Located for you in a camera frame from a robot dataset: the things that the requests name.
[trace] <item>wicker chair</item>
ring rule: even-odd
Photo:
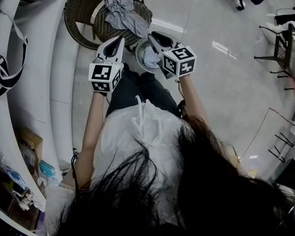
[[[64,11],[65,25],[75,41],[80,45],[91,49],[97,50],[99,44],[95,44],[82,36],[79,32],[76,22],[92,26],[93,39],[95,36],[100,41],[106,40],[114,36],[122,36],[125,38],[125,46],[132,45],[140,40],[139,37],[134,35],[129,30],[114,29],[105,22],[105,18],[108,14],[105,6],[99,9],[94,24],[91,22],[91,17],[94,10],[103,0],[68,0]],[[152,12],[144,5],[144,0],[134,0],[134,9],[142,18],[144,18],[149,24],[152,21]]]

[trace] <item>curved white shelf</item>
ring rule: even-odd
[[[14,227],[17,229],[19,232],[28,235],[28,236],[35,236],[32,232],[29,230],[25,229],[24,227],[20,226],[18,223],[16,223],[14,220],[9,218],[3,211],[0,210],[0,219],[2,219],[5,223],[10,225],[11,227]]]
[[[50,70],[53,47],[66,0],[44,0],[18,8],[15,22],[28,36],[26,63],[17,85],[8,93],[11,119],[43,139],[42,160],[61,173],[56,156],[50,117]],[[7,61],[14,73],[21,65],[22,42],[11,32]]]
[[[0,9],[14,16],[20,0],[0,0]],[[6,57],[12,23],[5,15],[0,14],[0,54]],[[46,199],[38,189],[22,158],[15,139],[7,97],[0,98],[0,151],[10,166],[17,171],[33,192],[35,206],[45,210]]]
[[[77,23],[82,31],[83,24]],[[72,152],[72,90],[79,44],[69,34],[61,17],[51,65],[50,111],[60,169],[70,167]]]

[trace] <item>glossy tile floor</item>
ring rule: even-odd
[[[250,0],[244,2],[246,8],[239,12],[237,0],[145,0],[153,12],[150,30],[175,35],[198,56],[192,80],[213,132],[233,145],[240,158],[246,152],[242,158],[244,169],[255,169],[262,175],[271,162],[265,164],[258,155],[266,153],[274,134],[286,124],[278,125],[275,118],[266,117],[263,129],[268,132],[257,140],[254,137],[269,108],[291,118],[295,93],[284,92],[287,80],[269,73],[279,70],[277,63],[256,61],[253,57],[273,53],[273,35],[264,33],[259,26],[273,25],[276,10],[295,6],[295,0],[265,0],[260,5]],[[83,34],[91,39],[89,27],[84,28]],[[90,106],[92,89],[87,77],[94,54],[94,51],[79,48],[72,108],[73,141],[78,150]],[[133,59],[129,54],[124,55],[125,62],[138,69]],[[156,77],[179,103],[182,97],[175,79],[166,80],[161,73]]]

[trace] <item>crumpled clothing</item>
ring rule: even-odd
[[[161,59],[158,55],[154,52],[153,48],[149,45],[145,48],[145,52],[143,55],[143,63],[147,67],[150,68],[159,68],[157,64]]]
[[[106,0],[109,11],[105,21],[117,30],[130,30],[140,38],[148,37],[148,23],[134,11],[133,0]]]

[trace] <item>person's right arm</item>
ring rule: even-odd
[[[179,78],[183,97],[186,103],[186,110],[191,117],[201,117],[208,125],[207,113],[201,103],[201,100],[193,86],[191,77],[185,75]]]

